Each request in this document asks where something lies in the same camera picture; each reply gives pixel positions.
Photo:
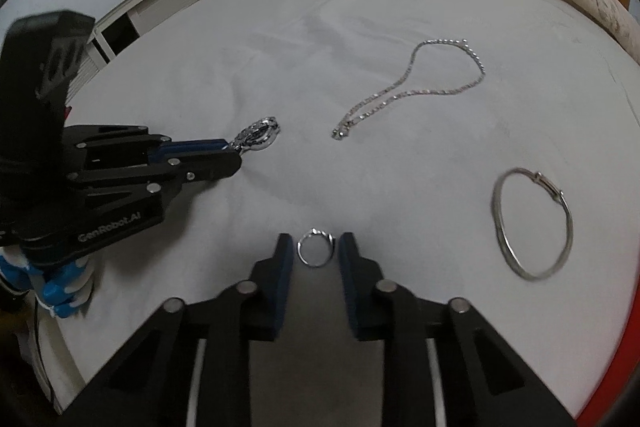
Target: chain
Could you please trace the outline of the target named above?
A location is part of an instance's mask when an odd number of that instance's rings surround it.
[[[358,110],[363,108],[365,105],[368,105],[374,100],[377,100],[381,96],[387,94],[389,91],[392,91],[396,89],[396,87],[399,87],[402,84],[404,84],[404,81],[407,80],[407,78],[411,74],[411,71],[414,68],[415,56],[418,54],[418,51],[420,50],[420,48],[423,46],[426,46],[427,44],[446,44],[447,46],[455,46],[456,48],[461,49],[467,55],[469,55],[469,57],[471,57],[473,61],[476,63],[476,66],[478,66],[480,70],[480,76],[478,76],[478,78],[473,82],[465,84],[464,86],[457,87],[455,89],[414,89],[411,91],[399,92],[398,94],[390,96],[384,102],[379,103],[373,109],[370,109],[367,112],[362,113],[356,118],[351,118],[354,114],[356,114]],[[420,42],[411,53],[411,58],[409,59],[409,65],[407,66],[406,71],[404,72],[404,75],[401,76],[389,87],[385,87],[385,89],[383,89],[382,91],[379,91],[376,94],[372,94],[369,98],[365,98],[364,100],[362,100],[362,102],[358,102],[356,105],[351,107],[349,112],[345,114],[344,117],[342,117],[342,120],[338,122],[338,125],[332,131],[331,136],[336,140],[341,140],[343,138],[346,138],[347,136],[349,136],[349,131],[351,130],[352,127],[355,127],[357,124],[359,124],[366,118],[369,118],[370,116],[376,114],[378,111],[384,109],[390,103],[395,102],[396,100],[400,100],[401,98],[405,98],[408,96],[415,96],[417,94],[441,94],[441,95],[460,94],[461,92],[464,92],[467,89],[471,89],[472,87],[477,86],[483,80],[484,80],[484,66],[480,61],[480,58],[478,58],[478,56],[474,53],[474,51],[469,47],[465,39],[462,39],[461,41],[453,41],[453,40],[447,40],[447,39],[432,39],[429,41]]]

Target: mattress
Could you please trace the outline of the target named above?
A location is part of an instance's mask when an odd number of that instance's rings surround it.
[[[397,80],[425,39],[468,39],[486,67],[457,96],[400,100],[331,132]],[[191,184],[161,225],[98,253],[87,309],[43,326],[62,407],[166,298],[213,298],[270,256],[280,232],[353,232],[417,296],[465,296],[571,413],[616,349],[638,272],[640,69],[561,0],[202,0],[125,49],[73,100],[69,124],[141,124],[174,140],[231,139],[275,116],[282,133],[216,185]],[[420,51],[406,89],[478,71]],[[540,170],[562,188],[574,246],[551,279],[505,264],[490,201],[498,176]],[[532,270],[564,244],[564,214],[510,178],[510,241]],[[373,426],[382,346],[351,337],[338,267],[294,267],[282,337],[252,346],[254,425]]]

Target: silver ring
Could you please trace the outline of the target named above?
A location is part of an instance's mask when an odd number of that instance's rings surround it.
[[[307,239],[309,239],[309,237],[312,237],[313,235],[320,235],[321,237],[324,237],[324,240],[329,245],[329,256],[327,256],[327,258],[324,261],[322,261],[322,263],[319,263],[319,264],[310,263],[302,255],[302,243],[304,243]],[[331,259],[334,257],[334,250],[335,250],[334,246],[335,246],[335,239],[333,235],[331,235],[328,232],[324,232],[322,230],[311,229],[308,232],[306,232],[305,235],[302,236],[302,238],[300,238],[300,241],[298,241],[298,257],[300,258],[300,261],[306,264],[309,268],[321,268],[322,266],[325,266],[327,263],[329,263],[329,261],[331,261]]]
[[[514,253],[507,237],[504,233],[504,219],[502,218],[502,186],[504,185],[504,181],[511,176],[512,174],[523,174],[531,181],[533,181],[536,185],[544,188],[551,198],[562,208],[564,209],[564,213],[566,215],[566,242],[564,244],[564,248],[560,252],[558,259],[554,263],[551,268],[544,270],[540,273],[531,273],[524,269],[516,254]],[[495,223],[495,232],[498,237],[498,244],[500,245],[500,250],[502,250],[502,254],[504,256],[505,261],[519,277],[527,281],[541,281],[543,279],[547,279],[551,277],[554,273],[558,272],[564,266],[567,259],[569,259],[569,253],[571,252],[571,247],[574,243],[574,219],[571,216],[571,211],[569,210],[569,206],[566,204],[566,200],[564,199],[564,194],[562,190],[556,187],[548,178],[546,178],[540,172],[531,172],[527,169],[523,169],[521,167],[516,167],[511,169],[510,171],[505,172],[502,176],[498,178],[498,181],[495,182],[494,186],[494,195],[491,201],[491,210],[492,214],[494,214],[494,223]]]

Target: bracelet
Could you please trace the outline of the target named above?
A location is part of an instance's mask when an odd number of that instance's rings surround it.
[[[564,209],[564,213],[566,215],[566,242],[564,244],[564,248],[562,249],[558,259],[554,263],[551,268],[544,270],[540,273],[531,273],[524,269],[516,254],[514,253],[507,237],[504,233],[504,219],[502,217],[502,186],[504,185],[504,181],[511,176],[512,174],[523,174],[527,178],[529,178],[536,185],[544,188],[551,198]],[[540,172],[531,172],[527,169],[523,169],[521,167],[516,167],[511,169],[510,171],[505,172],[502,176],[498,178],[498,181],[495,182],[494,186],[494,195],[491,201],[491,209],[492,214],[494,214],[494,223],[495,223],[495,232],[498,238],[498,244],[500,245],[500,250],[502,250],[502,254],[504,256],[505,261],[519,277],[527,281],[540,281],[543,279],[547,279],[551,277],[554,273],[558,272],[564,266],[567,259],[569,258],[569,253],[571,252],[571,247],[574,243],[574,219],[571,216],[571,211],[569,210],[569,206],[566,204],[566,200],[564,199],[564,194],[562,190],[557,188],[551,181],[549,181],[546,176],[541,174]]]

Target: screw head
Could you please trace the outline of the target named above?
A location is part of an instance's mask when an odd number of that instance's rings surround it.
[[[162,304],[162,309],[167,313],[179,312],[184,307],[184,301],[177,297],[171,297]]]
[[[398,289],[398,285],[390,279],[380,279],[376,282],[376,288],[384,293],[393,293]]]
[[[454,299],[451,299],[449,306],[451,306],[451,309],[456,313],[466,313],[471,309],[469,301],[462,297],[455,297]]]
[[[155,194],[156,192],[160,192],[160,190],[162,190],[162,187],[158,183],[149,183],[146,186],[146,191],[147,192],[151,192],[151,194]]]
[[[240,281],[236,284],[236,290],[242,295],[251,295],[258,289],[258,285],[253,281]]]

